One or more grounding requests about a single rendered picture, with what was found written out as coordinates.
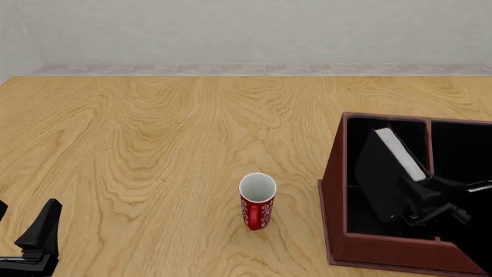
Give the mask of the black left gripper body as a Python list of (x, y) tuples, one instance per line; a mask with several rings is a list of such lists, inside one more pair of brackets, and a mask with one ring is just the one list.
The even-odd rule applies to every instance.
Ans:
[(21, 256), (0, 256), (0, 277), (51, 277), (58, 255), (39, 251)]

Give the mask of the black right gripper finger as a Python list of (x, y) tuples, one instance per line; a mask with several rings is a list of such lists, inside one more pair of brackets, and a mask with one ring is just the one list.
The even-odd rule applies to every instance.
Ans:
[(400, 219), (409, 226), (424, 223), (444, 225), (444, 222), (449, 225), (466, 225), (466, 212), (450, 202), (425, 206), (408, 201), (408, 207), (403, 211)]
[(445, 179), (437, 175), (433, 175), (422, 181), (422, 184), (431, 191), (436, 191), (442, 195), (458, 195), (467, 191), (467, 184), (463, 182), (455, 182), (450, 179)]

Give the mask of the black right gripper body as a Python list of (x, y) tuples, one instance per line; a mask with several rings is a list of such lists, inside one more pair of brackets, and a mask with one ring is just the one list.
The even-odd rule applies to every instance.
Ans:
[(492, 214), (492, 180), (463, 184), (461, 207), (468, 214)]

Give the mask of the black book with white pages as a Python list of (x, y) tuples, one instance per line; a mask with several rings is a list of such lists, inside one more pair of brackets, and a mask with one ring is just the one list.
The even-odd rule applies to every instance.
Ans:
[(389, 127), (369, 132), (354, 175), (377, 218), (383, 223), (398, 219), (408, 206), (398, 186), (400, 180), (420, 182), (430, 177), (428, 170)]

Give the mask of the red-brown desk caddy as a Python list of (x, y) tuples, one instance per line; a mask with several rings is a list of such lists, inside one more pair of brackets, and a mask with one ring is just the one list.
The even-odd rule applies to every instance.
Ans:
[[(354, 168), (369, 132), (386, 127), (430, 177), (465, 184), (492, 180), (492, 122), (345, 112), (318, 182), (328, 261), (369, 269), (492, 277), (492, 214), (464, 210), (466, 225), (409, 226), (400, 217), (387, 223), (377, 218)], [(450, 202), (463, 209), (461, 193), (445, 196), (427, 189), (422, 181), (398, 182), (407, 204)]]

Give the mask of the red mug with white pattern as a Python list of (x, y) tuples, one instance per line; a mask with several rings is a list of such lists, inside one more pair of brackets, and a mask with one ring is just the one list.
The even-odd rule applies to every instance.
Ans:
[(241, 211), (245, 225), (250, 230), (261, 230), (271, 220), (277, 184), (272, 177), (253, 172), (239, 183)]

